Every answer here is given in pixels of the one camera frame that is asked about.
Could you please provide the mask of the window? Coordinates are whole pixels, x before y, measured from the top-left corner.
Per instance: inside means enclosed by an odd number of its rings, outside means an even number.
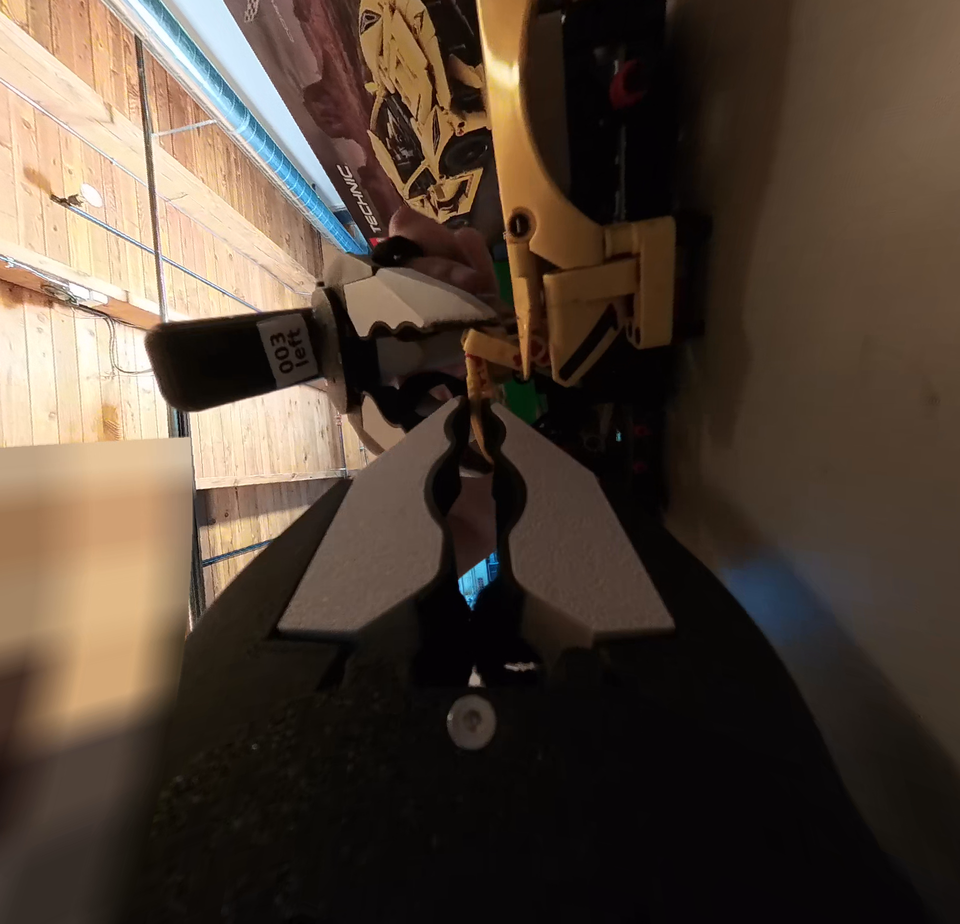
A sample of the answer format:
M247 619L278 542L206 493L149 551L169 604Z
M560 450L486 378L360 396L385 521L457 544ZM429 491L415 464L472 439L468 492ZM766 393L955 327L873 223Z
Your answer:
M459 578L458 586L466 605L473 611L480 595L498 578L499 559L496 552L474 565Z

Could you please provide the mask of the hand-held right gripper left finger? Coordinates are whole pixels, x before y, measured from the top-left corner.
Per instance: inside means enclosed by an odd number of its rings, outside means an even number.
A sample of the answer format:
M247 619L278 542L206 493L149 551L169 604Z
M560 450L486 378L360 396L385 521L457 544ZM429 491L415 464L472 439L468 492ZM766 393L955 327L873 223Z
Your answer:
M399 659L460 647L470 623L450 510L470 436L465 398L444 403L348 486L277 631Z

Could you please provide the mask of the green box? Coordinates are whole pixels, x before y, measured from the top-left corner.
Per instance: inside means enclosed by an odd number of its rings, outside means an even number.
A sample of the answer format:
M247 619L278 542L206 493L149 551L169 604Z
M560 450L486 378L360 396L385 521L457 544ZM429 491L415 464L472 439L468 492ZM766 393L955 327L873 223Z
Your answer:
M508 311L514 311L514 297L511 272L505 243L494 245L491 250L497 292ZM542 414L541 397L532 381L522 382L513 379L504 386L508 409L526 424L533 426Z

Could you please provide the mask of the silver ventilation duct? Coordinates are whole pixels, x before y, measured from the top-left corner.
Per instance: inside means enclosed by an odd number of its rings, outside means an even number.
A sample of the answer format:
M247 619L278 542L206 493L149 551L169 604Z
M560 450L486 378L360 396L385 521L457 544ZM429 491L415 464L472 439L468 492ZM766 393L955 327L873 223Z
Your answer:
M366 240L353 233L331 210L162 0L101 1L325 241L342 252L369 254Z

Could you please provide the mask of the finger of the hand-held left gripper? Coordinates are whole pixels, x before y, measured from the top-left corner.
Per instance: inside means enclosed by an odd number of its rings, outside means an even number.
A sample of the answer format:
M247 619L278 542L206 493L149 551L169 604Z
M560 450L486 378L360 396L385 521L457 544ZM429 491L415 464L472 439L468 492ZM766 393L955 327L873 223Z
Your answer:
M407 378L428 373L466 377L462 330L385 334L372 343L373 372L381 384L401 384Z
M497 311L473 294L409 268L368 268L356 280L343 282L341 292L346 314L364 339L498 320Z

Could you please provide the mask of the person's left hand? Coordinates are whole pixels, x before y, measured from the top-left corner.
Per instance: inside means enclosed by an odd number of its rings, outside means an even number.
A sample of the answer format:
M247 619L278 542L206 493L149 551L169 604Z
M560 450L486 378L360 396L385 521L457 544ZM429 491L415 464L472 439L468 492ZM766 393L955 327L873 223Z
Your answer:
M503 309L495 264L484 237L471 227L451 231L423 214L401 208L390 219L390 239L401 237L418 248L402 267L416 270Z

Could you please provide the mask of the dark printed toy box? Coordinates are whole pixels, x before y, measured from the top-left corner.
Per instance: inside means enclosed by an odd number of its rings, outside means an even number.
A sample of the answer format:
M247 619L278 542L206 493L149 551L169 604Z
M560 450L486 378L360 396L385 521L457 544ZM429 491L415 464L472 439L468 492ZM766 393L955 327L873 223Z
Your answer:
M368 243L503 224L475 0L222 0Z

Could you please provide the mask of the yellow toy brick model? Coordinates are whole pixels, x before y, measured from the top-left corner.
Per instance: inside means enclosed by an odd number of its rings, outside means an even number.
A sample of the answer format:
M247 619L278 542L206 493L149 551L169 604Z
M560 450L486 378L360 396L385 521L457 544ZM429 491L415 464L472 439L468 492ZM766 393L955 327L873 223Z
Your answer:
M527 382L642 388L702 332L711 222L677 197L668 0L475 0L513 324L465 352Z

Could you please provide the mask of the person's left forearm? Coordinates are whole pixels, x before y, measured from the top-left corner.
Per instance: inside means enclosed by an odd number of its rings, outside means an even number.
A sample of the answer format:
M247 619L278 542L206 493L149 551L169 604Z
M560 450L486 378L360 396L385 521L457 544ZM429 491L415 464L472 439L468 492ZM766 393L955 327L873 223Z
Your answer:
M471 463L458 470L461 489L446 520L461 578L497 551L498 531L493 472L476 470Z

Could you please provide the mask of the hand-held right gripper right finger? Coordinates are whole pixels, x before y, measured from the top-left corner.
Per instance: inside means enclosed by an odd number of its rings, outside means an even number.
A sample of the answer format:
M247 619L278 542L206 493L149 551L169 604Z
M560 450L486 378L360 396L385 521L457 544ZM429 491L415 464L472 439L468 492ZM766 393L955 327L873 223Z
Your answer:
M474 608L481 667L555 666L676 624L596 476L503 405L484 409L499 570Z

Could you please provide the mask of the yellow brick link rod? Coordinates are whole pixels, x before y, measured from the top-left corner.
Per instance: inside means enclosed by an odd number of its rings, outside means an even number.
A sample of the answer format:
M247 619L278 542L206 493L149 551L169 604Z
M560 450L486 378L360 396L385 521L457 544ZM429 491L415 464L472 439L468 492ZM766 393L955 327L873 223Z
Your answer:
M497 385L491 378L490 369L485 359L476 354L464 352L464 362L472 437L482 457L487 463L492 464L493 459L486 442L484 420L491 405L498 401Z

